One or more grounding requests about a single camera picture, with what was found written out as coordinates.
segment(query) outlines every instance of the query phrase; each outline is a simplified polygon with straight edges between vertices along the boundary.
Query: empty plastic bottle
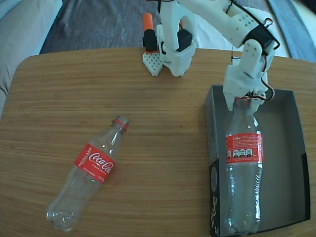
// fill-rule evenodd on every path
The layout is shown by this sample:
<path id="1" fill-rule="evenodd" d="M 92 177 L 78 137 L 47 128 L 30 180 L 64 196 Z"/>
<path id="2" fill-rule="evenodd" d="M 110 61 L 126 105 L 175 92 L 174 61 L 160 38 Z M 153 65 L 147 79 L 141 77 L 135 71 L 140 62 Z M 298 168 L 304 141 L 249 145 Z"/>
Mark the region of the empty plastic bottle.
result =
<path id="1" fill-rule="evenodd" d="M 250 109 L 250 98 L 235 98 L 226 134 L 226 174 L 229 207 L 225 224 L 230 234 L 247 235 L 259 230 L 260 183 L 263 144 L 259 123 Z"/>
<path id="2" fill-rule="evenodd" d="M 46 218 L 55 228 L 70 232 L 77 225 L 83 208 L 114 167 L 121 137 L 128 124 L 128 120 L 119 116 L 107 130 L 85 145 L 63 189 L 48 206 Z"/>

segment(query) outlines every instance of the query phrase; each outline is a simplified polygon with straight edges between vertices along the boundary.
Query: gray couch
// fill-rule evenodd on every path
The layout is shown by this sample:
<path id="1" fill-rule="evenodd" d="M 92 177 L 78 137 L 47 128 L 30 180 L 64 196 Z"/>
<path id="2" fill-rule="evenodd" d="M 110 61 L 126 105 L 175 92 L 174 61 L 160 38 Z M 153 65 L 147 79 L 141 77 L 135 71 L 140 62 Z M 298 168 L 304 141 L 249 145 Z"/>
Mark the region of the gray couch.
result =
<path id="1" fill-rule="evenodd" d="M 0 117 L 13 75 L 38 55 L 62 0 L 0 0 Z"/>

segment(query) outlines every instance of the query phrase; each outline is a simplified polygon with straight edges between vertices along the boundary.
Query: nutrition label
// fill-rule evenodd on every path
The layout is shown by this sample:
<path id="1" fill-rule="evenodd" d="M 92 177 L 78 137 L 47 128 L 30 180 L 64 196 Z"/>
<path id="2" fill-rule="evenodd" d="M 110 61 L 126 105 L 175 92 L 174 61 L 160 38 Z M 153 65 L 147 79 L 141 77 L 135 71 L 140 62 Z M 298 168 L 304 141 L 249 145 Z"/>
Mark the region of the nutrition label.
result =
<path id="1" fill-rule="evenodd" d="M 226 138 L 226 163 L 263 162 L 262 135 L 242 133 Z"/>

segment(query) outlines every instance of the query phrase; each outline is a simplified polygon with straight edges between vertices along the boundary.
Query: coca-cola logo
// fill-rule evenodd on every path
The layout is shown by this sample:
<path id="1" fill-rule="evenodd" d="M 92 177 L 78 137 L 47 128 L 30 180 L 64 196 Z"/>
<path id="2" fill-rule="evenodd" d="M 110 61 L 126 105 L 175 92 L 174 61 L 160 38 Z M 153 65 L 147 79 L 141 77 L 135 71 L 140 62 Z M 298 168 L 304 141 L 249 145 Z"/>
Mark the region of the coca-cola logo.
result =
<path id="1" fill-rule="evenodd" d="M 101 169 L 103 169 L 106 172 L 110 172 L 113 168 L 114 164 L 112 162 L 108 162 L 101 158 L 100 153 L 93 153 L 89 156 L 89 160 L 95 163 L 97 166 L 99 166 Z"/>

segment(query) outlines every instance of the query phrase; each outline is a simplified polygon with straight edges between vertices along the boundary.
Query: orange part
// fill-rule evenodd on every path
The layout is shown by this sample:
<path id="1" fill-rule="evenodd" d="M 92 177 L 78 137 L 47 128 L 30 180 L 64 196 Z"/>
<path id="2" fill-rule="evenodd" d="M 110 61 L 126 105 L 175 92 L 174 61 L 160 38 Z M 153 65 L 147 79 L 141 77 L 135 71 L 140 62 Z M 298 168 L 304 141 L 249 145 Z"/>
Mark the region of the orange part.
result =
<path id="1" fill-rule="evenodd" d="M 151 51 L 151 52 L 146 51 L 146 54 L 152 54 L 152 53 L 159 53 L 159 51 L 158 51 L 158 50 L 156 50 L 156 51 Z"/>
<path id="2" fill-rule="evenodd" d="M 182 29 L 184 29 L 184 22 L 183 22 L 183 20 L 180 20 L 180 25 L 182 26 Z"/>
<path id="3" fill-rule="evenodd" d="M 144 22 L 144 31 L 154 29 L 153 16 L 150 13 L 144 14 L 143 22 Z"/>

